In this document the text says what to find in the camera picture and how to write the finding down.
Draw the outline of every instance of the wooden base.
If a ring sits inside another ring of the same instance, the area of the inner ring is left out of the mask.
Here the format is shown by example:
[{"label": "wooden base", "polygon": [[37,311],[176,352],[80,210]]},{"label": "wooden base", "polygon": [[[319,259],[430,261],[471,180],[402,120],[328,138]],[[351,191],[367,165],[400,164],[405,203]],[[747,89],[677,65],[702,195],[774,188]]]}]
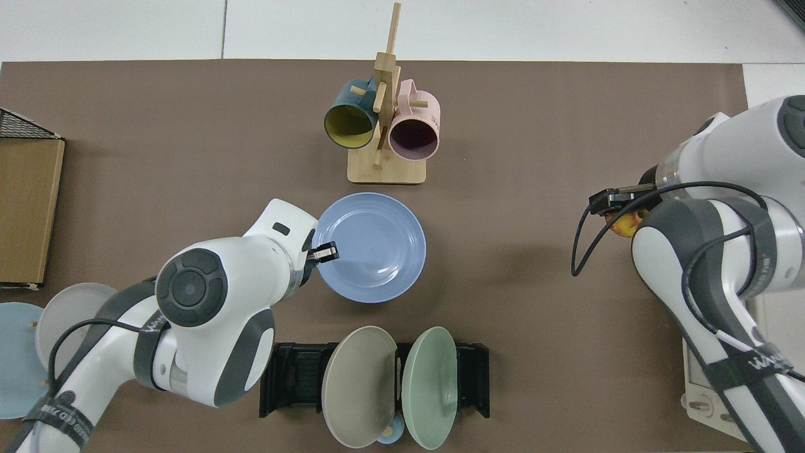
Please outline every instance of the wooden base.
[{"label": "wooden base", "polygon": [[347,155],[347,179],[355,184],[422,184],[426,168],[424,160],[404,160],[389,149],[350,149]]}]

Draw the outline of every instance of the white table surface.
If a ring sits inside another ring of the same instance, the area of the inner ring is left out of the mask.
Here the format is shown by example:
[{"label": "white table surface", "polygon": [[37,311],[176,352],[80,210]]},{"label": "white table surface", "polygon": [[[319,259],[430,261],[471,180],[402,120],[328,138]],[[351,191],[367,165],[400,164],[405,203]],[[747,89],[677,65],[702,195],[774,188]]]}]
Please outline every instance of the white table surface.
[{"label": "white table surface", "polygon": [[[367,59],[392,0],[0,0],[0,62]],[[400,60],[741,63],[749,104],[805,93],[773,0],[403,0]]]}]

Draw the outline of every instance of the blue bowl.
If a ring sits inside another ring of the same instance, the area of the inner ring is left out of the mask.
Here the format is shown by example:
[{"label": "blue bowl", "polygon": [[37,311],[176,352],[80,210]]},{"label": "blue bowl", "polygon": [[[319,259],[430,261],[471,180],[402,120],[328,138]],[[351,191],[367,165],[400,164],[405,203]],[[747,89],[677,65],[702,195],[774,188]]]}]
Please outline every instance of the blue bowl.
[{"label": "blue bowl", "polygon": [[338,260],[320,264],[333,291],[366,304],[405,293],[425,265],[425,233],[414,213],[388,195],[354,193],[321,215],[314,244],[336,241]]}]

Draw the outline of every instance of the wooden mug stand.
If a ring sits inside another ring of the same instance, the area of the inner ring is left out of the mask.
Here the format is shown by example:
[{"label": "wooden mug stand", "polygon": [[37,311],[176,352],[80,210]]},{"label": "wooden mug stand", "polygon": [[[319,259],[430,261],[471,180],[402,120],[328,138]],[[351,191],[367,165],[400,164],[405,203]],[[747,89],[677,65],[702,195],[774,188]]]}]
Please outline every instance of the wooden mug stand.
[{"label": "wooden mug stand", "polygon": [[400,67],[397,66],[397,57],[394,55],[399,15],[400,4],[395,3],[386,51],[378,52],[374,60],[374,80],[378,84],[378,94],[372,110],[378,114],[378,124],[369,144],[363,148],[350,149],[347,155],[347,179],[355,184],[415,185],[425,182],[427,166],[424,160],[405,160],[394,154],[389,147],[388,133],[397,107],[400,78]]}]

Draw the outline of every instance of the light blue plate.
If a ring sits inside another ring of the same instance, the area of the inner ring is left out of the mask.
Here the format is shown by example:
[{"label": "light blue plate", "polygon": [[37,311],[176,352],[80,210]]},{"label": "light blue plate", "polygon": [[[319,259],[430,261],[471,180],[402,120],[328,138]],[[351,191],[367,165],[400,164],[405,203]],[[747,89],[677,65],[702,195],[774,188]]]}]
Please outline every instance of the light blue plate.
[{"label": "light blue plate", "polygon": [[45,395],[47,372],[36,355],[42,309],[22,302],[0,304],[0,418],[20,418]]},{"label": "light blue plate", "polygon": [[374,304],[405,293],[425,265],[425,233],[414,213],[382,193],[343,197],[321,215],[314,245],[336,241],[338,260],[317,268],[333,291]]}]

